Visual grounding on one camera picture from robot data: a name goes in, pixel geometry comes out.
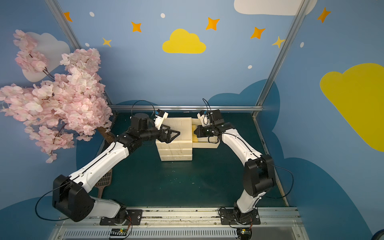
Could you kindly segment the cream top drawer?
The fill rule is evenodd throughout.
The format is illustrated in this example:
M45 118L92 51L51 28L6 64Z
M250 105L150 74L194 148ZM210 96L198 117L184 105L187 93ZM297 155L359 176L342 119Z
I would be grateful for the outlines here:
M199 119L192 119L192 134L194 133L196 126L198 125L202 125L201 121ZM193 143L192 137L193 149L217 149L220 144L220 141L216 136L198 139L198 143Z

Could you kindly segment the cream drawer cabinet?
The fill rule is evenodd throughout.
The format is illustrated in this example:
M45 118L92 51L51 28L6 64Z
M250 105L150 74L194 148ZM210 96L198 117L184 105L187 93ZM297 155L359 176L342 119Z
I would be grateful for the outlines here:
M180 135L171 143L161 143L156 140L156 146L162 162L192 161L192 118L167 118L164 125L180 131Z

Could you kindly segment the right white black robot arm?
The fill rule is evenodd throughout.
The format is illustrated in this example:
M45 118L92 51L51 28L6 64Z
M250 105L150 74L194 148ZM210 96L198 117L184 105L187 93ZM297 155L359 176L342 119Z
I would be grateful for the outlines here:
M194 130L198 138L217 137L226 144L240 159L244 166L242 195L234 206L237 218L253 213L262 197L275 186L276 175L274 160L254 149L241 137L238 130L225 122L220 110L207 110L198 113L201 124Z

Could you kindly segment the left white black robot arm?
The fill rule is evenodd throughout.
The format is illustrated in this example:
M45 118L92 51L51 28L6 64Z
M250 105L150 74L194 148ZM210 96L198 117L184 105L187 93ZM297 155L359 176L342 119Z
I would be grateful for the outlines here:
M128 220L124 204L93 198L89 193L108 171L141 147L143 142L158 140L169 144L177 138L180 132L164 125L164 119L156 116L152 120L147 114L135 114L131 126L105 151L70 176L60 175L54 180L53 207L74 222L87 217L101 217L123 225Z

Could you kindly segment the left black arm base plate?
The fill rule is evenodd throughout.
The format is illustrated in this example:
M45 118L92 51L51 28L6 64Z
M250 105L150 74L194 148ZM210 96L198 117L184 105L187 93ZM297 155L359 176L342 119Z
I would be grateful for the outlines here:
M138 226L141 223L142 215L143 210L141 209L123 209L114 218L102 217L100 226Z

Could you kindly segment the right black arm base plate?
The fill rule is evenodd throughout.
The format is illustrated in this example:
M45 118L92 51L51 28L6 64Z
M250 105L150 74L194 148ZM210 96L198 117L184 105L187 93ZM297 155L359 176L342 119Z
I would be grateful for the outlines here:
M219 208L218 214L222 225L260 225L261 220L257 209L242 213L238 209Z

